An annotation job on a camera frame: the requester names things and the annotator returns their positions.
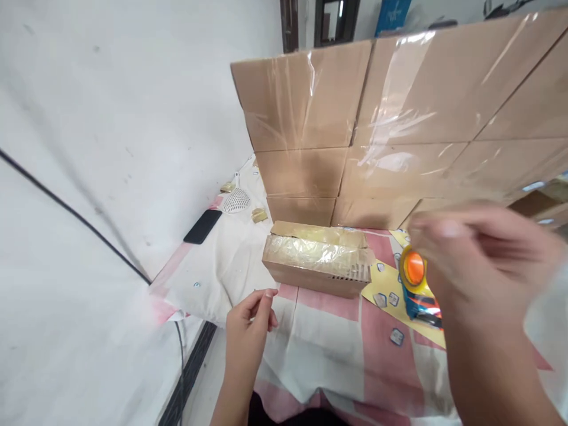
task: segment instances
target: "opened cardboard box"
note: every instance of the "opened cardboard box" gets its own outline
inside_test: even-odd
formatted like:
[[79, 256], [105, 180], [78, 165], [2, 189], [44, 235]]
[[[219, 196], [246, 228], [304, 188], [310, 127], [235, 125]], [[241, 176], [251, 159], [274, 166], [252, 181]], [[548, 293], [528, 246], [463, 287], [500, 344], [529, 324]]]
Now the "opened cardboard box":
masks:
[[372, 260], [361, 231], [281, 221], [262, 255], [275, 281], [350, 299], [370, 283]]

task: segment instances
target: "hand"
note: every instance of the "hand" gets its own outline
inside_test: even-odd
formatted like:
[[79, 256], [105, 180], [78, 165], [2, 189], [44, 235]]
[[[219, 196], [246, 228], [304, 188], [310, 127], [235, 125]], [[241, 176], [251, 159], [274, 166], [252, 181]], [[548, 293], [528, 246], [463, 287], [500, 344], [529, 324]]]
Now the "hand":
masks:
[[427, 259], [443, 315], [521, 323], [566, 254], [556, 235], [495, 204], [416, 214], [412, 247]]
[[256, 290], [228, 313], [225, 379], [236, 380], [252, 390], [266, 334], [278, 326], [272, 310], [272, 298], [277, 293], [276, 289]]

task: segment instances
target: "yellow paper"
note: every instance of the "yellow paper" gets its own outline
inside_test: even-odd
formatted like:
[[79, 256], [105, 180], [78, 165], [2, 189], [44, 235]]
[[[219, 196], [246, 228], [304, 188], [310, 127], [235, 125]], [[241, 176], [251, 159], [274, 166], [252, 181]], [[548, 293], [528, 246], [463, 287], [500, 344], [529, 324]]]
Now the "yellow paper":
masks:
[[[402, 241], [408, 244], [408, 242], [404, 239], [404, 235], [408, 234], [400, 231], [391, 231], [390, 233], [401, 245], [402, 242], [399, 238], [397, 238], [397, 235], [402, 237]], [[394, 306], [394, 304], [389, 300], [389, 298], [396, 300], [396, 297], [391, 296], [391, 293], [394, 293], [394, 295], [398, 297], [396, 306]], [[443, 331], [408, 318], [408, 315], [406, 314], [406, 302], [404, 301], [402, 284], [398, 281], [398, 270], [392, 266], [389, 266], [380, 260], [375, 260], [375, 264], [371, 265], [371, 283], [363, 289], [361, 294], [365, 299], [373, 305], [378, 306], [387, 314], [395, 317], [413, 330], [416, 330], [425, 338], [430, 339], [439, 346], [442, 346], [442, 348], [446, 348], [446, 339], [444, 338]]]
[[395, 240], [404, 249], [408, 244], [410, 244], [410, 235], [405, 230], [389, 231], [390, 234], [395, 238]]

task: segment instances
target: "stacked cardboard boxes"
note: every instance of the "stacked cardboard boxes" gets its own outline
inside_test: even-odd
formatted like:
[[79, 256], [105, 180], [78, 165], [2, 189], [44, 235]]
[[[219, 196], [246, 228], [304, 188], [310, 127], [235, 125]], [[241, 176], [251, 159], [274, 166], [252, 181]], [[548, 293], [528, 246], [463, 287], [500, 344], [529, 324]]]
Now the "stacked cardboard boxes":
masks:
[[273, 220], [398, 228], [568, 169], [566, 28], [560, 9], [232, 64]]
[[329, 226], [371, 42], [233, 63], [273, 221]]

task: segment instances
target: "white wall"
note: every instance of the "white wall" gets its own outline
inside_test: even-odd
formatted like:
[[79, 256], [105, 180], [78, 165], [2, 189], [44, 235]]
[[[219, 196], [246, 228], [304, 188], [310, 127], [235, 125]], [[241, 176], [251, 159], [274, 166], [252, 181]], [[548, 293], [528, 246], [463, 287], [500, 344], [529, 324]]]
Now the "white wall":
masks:
[[252, 150], [231, 61], [276, 1], [0, 2], [0, 147], [154, 278]]
[[[156, 324], [148, 286], [1, 160], [0, 182], [0, 424], [156, 424], [181, 369], [174, 324]], [[185, 343], [200, 323], [181, 323]]]
[[[229, 63], [281, 52], [278, 2], [0, 2], [0, 147], [154, 277], [251, 153]], [[0, 424], [156, 424], [174, 325], [2, 160], [0, 182]]]

